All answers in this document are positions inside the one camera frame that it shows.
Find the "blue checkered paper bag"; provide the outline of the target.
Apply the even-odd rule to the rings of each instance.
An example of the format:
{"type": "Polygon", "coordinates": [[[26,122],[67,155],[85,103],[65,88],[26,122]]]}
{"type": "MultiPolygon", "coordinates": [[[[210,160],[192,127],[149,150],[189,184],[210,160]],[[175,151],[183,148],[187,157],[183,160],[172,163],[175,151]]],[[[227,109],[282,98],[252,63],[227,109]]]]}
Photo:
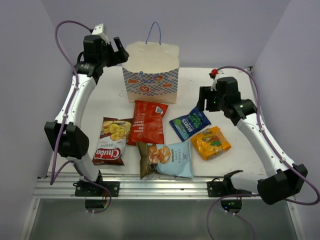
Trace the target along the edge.
{"type": "Polygon", "coordinates": [[[128,61],[122,73],[129,102],[146,101],[173,104],[179,83],[178,45],[162,42],[158,22],[153,22],[145,41],[128,44],[128,61]]]}

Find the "blue Burts snack bag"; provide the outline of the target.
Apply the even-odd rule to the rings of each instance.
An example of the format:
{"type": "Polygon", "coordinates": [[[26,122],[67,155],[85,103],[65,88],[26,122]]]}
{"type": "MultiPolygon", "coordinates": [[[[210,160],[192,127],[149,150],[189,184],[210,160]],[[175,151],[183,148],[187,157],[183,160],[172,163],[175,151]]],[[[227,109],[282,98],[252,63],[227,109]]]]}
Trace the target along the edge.
{"type": "Polygon", "coordinates": [[[197,106],[188,114],[174,118],[169,123],[182,142],[211,125],[210,120],[197,106]]]}

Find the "yellow snack bag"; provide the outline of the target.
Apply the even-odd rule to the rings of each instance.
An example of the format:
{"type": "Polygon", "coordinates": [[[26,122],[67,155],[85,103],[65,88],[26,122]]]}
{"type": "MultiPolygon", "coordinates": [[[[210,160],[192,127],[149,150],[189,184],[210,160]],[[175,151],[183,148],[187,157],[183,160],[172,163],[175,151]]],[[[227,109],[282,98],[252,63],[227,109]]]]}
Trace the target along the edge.
{"type": "Polygon", "coordinates": [[[227,152],[232,147],[218,126],[206,128],[196,134],[191,138],[191,143],[205,161],[227,152]]]}

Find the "red Lerna snack bag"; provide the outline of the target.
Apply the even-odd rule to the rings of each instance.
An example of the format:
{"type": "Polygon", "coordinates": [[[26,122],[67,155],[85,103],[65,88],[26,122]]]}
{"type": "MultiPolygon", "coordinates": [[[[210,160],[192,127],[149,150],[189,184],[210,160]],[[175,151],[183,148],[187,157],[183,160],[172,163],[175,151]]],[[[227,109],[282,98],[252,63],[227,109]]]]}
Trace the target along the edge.
{"type": "Polygon", "coordinates": [[[136,100],[133,122],[127,144],[135,146],[136,142],[164,144],[163,117],[167,104],[136,100]]]}

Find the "light blue cassava chips bag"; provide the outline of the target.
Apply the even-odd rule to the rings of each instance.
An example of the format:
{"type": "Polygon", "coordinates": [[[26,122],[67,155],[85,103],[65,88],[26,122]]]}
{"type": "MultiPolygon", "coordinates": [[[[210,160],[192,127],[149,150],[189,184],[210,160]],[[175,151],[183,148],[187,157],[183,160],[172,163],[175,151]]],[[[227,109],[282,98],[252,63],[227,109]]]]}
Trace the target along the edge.
{"type": "Polygon", "coordinates": [[[140,178],[155,172],[182,178],[193,178],[191,142],[155,144],[137,142],[140,154],[140,178]]]}

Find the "Chuba cassava chips bag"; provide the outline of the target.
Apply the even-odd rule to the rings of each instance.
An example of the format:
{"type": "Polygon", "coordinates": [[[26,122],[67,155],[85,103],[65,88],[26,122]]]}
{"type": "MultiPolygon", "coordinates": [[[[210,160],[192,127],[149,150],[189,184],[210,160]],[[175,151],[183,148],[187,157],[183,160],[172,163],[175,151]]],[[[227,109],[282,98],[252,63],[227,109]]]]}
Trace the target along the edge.
{"type": "Polygon", "coordinates": [[[133,118],[103,118],[99,140],[92,158],[94,165],[125,165],[123,158],[132,123],[133,118]]]}

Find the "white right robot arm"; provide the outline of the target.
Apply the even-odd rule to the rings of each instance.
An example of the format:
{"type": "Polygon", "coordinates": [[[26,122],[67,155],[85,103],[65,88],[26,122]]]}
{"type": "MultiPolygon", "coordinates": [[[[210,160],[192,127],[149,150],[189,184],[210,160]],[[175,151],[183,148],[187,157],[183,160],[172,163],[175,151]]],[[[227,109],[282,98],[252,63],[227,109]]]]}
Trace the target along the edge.
{"type": "Polygon", "coordinates": [[[235,170],[223,177],[223,194],[257,193],[262,200],[273,205],[300,192],[308,170],[297,165],[281,147],[257,115],[257,107],[250,99],[242,99],[234,77],[219,78],[215,89],[199,88],[197,107],[200,111],[222,111],[254,148],[266,176],[235,170]]]}

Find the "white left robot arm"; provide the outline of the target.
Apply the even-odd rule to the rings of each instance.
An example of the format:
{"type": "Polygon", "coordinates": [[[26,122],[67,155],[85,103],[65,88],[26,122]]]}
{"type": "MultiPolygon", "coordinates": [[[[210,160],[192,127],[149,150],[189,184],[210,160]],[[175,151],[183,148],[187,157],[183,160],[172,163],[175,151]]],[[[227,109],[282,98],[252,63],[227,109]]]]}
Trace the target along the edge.
{"type": "Polygon", "coordinates": [[[120,38],[114,37],[113,40],[117,50],[100,35],[84,37],[83,51],[72,66],[72,82],[66,100],[55,119],[44,125],[53,150],[50,182],[54,183],[59,174],[56,163],[57,157],[61,156],[73,164],[81,181],[88,182],[86,190],[95,197],[103,193],[104,184],[98,180],[101,173],[90,158],[90,141],[82,131],[81,124],[88,100],[103,74],[103,69],[125,63],[129,58],[120,38]]]}

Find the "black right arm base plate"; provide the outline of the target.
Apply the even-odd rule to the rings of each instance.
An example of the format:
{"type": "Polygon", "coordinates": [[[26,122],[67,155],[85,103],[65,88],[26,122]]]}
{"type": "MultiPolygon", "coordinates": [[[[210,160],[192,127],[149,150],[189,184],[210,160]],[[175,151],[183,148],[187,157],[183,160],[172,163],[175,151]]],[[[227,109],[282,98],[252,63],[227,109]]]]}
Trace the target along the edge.
{"type": "Polygon", "coordinates": [[[252,194],[250,191],[235,189],[229,179],[214,178],[207,183],[209,197],[224,197],[230,195],[252,194]]]}

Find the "aluminium mounting rail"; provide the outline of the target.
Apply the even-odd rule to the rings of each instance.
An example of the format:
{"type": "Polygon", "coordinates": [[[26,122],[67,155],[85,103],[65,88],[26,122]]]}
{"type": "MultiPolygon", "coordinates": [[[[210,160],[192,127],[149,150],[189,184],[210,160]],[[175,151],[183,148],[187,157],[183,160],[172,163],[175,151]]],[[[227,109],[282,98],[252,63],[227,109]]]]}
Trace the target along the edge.
{"type": "MultiPolygon", "coordinates": [[[[119,186],[117,200],[208,200],[207,183],[212,177],[177,178],[150,175],[140,179],[138,174],[103,174],[106,182],[119,186]]],[[[49,179],[38,179],[32,197],[34,199],[76,199],[73,186],[79,179],[73,173],[63,173],[55,183],[49,179]]]]}

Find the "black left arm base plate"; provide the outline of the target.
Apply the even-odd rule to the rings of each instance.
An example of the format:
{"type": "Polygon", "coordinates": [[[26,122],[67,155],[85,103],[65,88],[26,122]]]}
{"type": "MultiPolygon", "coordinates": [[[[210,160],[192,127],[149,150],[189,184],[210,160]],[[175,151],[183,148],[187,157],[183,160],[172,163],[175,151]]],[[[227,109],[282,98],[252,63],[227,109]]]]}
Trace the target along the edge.
{"type": "Polygon", "coordinates": [[[109,190],[109,193],[99,186],[95,186],[87,181],[79,180],[73,183],[75,187],[76,197],[118,197],[120,190],[119,181],[103,181],[100,183],[101,186],[109,190]]]}

